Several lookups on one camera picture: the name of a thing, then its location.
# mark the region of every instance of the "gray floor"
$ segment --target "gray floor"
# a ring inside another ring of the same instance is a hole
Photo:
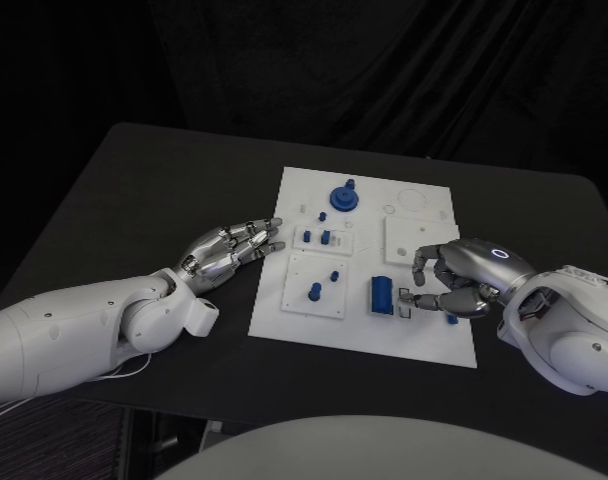
[[[0,480],[114,478],[123,408],[38,398],[0,417]]]

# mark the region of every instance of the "circular light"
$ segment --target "circular light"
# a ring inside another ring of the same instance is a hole
[[[509,258],[509,254],[503,250],[492,250],[492,254],[496,255],[499,258]]]

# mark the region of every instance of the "blue knob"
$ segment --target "blue knob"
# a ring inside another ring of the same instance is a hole
[[[359,196],[355,192],[355,180],[351,178],[345,187],[338,187],[330,192],[330,204],[340,212],[351,212],[358,208]]]
[[[312,291],[309,292],[309,299],[317,302],[322,299],[322,284],[315,283],[312,285]]]

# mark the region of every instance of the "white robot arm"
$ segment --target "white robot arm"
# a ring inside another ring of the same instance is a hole
[[[219,311],[196,295],[284,248],[280,218],[214,229],[175,269],[38,295],[0,311],[0,403],[48,395],[153,353],[182,329],[209,334]]]
[[[451,292],[407,294],[401,301],[467,318],[486,315],[490,304],[502,303],[499,337],[521,348],[542,376],[577,395],[608,392],[608,278],[571,266],[538,275],[508,249],[460,239],[417,251],[418,286],[431,259]]]

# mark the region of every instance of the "small blue part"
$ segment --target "small blue part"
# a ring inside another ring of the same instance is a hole
[[[355,180],[351,178],[345,187],[338,187],[330,192],[330,204],[340,212],[349,212],[358,208],[359,196],[355,191]]]
[[[317,302],[322,299],[322,284],[315,283],[312,285],[312,291],[309,292],[309,299]]]
[[[394,315],[394,280],[372,277],[372,312]]]

